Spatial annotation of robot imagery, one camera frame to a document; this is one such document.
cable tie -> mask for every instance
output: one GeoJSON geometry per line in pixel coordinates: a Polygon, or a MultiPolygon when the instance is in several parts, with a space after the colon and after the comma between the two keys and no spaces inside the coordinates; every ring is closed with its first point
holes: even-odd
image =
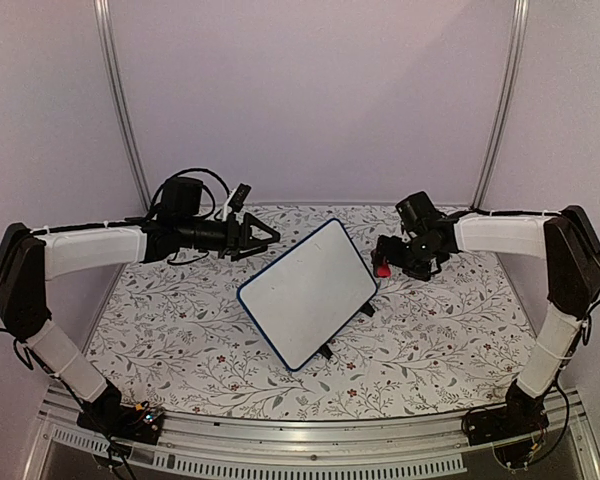
{"type": "Polygon", "coordinates": [[[538,347],[540,347],[541,349],[543,349],[545,352],[547,352],[549,355],[551,355],[556,360],[571,360],[573,358],[572,356],[571,357],[561,357],[559,355],[556,355],[551,350],[549,350],[547,347],[545,347],[544,345],[542,345],[540,342],[536,342],[536,345],[538,347]]]}
{"type": "Polygon", "coordinates": [[[70,366],[73,364],[73,361],[74,361],[76,358],[78,358],[78,355],[80,355],[80,352],[79,352],[78,350],[76,350],[76,353],[74,353],[74,354],[73,354],[73,357],[71,357],[71,360],[69,360],[69,361],[68,361],[68,362],[65,364],[65,366],[64,366],[64,367],[62,367],[62,368],[60,369],[60,371],[56,372],[55,374],[56,374],[56,375],[62,375],[62,374],[64,373],[64,371],[65,371],[67,368],[69,368],[69,367],[70,367],[70,366]]]}
{"type": "Polygon", "coordinates": [[[44,227],[29,229],[29,232],[40,232],[40,231],[46,231],[47,233],[51,233],[51,229],[50,229],[49,225],[45,225],[44,227]]]}

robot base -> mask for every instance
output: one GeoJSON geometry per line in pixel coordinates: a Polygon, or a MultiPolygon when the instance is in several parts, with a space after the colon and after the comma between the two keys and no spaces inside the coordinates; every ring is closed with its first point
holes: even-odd
{"type": "MultiPolygon", "coordinates": [[[[129,418],[134,415],[137,416],[137,412],[133,407],[121,406],[120,409],[123,413],[121,418],[129,418]]],[[[126,424],[121,421],[115,428],[110,429],[107,433],[116,438],[123,438],[125,440],[146,443],[149,445],[157,445],[160,433],[162,432],[163,423],[164,416],[156,418],[151,424],[144,423],[142,420],[136,424],[126,424]]],[[[79,427],[86,430],[102,433],[93,423],[93,420],[85,413],[80,413],[77,424],[79,427]]]]}
{"type": "Polygon", "coordinates": [[[544,410],[538,411],[533,416],[514,419],[507,415],[506,406],[470,411],[462,420],[462,430],[469,439],[469,445],[472,446],[531,434],[548,426],[549,419],[544,410]]]}

vertical metal pole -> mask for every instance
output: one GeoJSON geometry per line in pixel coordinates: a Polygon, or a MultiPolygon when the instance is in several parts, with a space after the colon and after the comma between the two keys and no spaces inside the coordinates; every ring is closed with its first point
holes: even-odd
{"type": "Polygon", "coordinates": [[[478,186],[471,203],[472,208],[480,208],[489,189],[489,183],[495,168],[498,151],[504,134],[504,128],[509,115],[509,108],[513,98],[513,91],[518,76],[518,67],[522,58],[522,47],[524,45],[524,35],[527,29],[528,0],[516,0],[513,11],[513,27],[511,29],[511,41],[509,43],[509,55],[502,82],[502,91],[498,101],[498,110],[493,122],[487,153],[485,155],[478,186]]]}
{"type": "Polygon", "coordinates": [[[94,6],[96,21],[98,24],[98,32],[100,34],[100,44],[102,46],[102,56],[104,58],[105,68],[107,70],[109,87],[111,88],[113,104],[116,109],[116,115],[118,117],[118,124],[120,125],[120,132],[122,133],[122,140],[127,153],[127,159],[129,160],[131,174],[133,176],[133,181],[136,184],[136,189],[138,190],[138,195],[140,196],[142,206],[145,208],[145,210],[148,210],[151,202],[151,193],[149,191],[149,184],[144,173],[144,168],[142,167],[142,161],[140,160],[138,145],[136,143],[135,135],[133,134],[133,127],[131,125],[127,100],[125,98],[124,89],[122,86],[120,67],[118,65],[118,56],[113,40],[113,27],[111,25],[111,16],[109,13],[109,1],[94,0],[94,6]]]}

leaf pattern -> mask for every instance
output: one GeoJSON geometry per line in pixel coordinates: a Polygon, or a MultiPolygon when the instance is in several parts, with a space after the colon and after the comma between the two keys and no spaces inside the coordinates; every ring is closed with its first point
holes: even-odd
{"type": "MultiPolygon", "coordinates": [[[[237,288],[327,220],[339,218],[366,262],[378,235],[400,232],[385,206],[252,206],[282,241],[232,263],[128,266],[88,349],[127,401],[177,412],[328,420],[445,412],[497,402],[534,337],[492,254],[463,253],[429,283],[394,269],[316,356],[288,372],[236,300],[237,288]]],[[[183,251],[178,260],[197,252],[183,251]]]]}

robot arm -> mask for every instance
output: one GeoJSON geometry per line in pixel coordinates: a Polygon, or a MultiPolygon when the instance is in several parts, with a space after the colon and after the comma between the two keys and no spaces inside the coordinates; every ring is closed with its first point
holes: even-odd
{"type": "Polygon", "coordinates": [[[543,399],[573,355],[590,307],[600,293],[600,242],[584,210],[570,206],[548,215],[466,211],[446,216],[424,192],[408,197],[396,208],[410,239],[378,239],[372,253],[378,277],[390,275],[389,265],[395,265],[413,278],[428,281],[452,254],[462,251],[546,260],[549,304],[531,357],[510,386],[501,411],[472,412],[467,418],[472,444],[545,428],[543,399]]]}
{"type": "Polygon", "coordinates": [[[35,231],[23,224],[9,226],[0,245],[0,318],[5,330],[80,399],[85,413],[79,425],[105,435],[155,443],[161,423],[152,414],[150,421],[133,422],[134,427],[128,428],[129,415],[135,420],[138,414],[121,405],[120,391],[53,322],[45,282],[88,268],[151,263],[181,248],[215,251],[232,260],[264,252],[280,235],[249,213],[242,223],[238,221],[236,212],[249,189],[241,185],[234,192],[222,220],[198,215],[202,182],[174,176],[165,182],[162,201],[150,218],[35,231]],[[254,228],[268,238],[256,238],[254,228]]]}

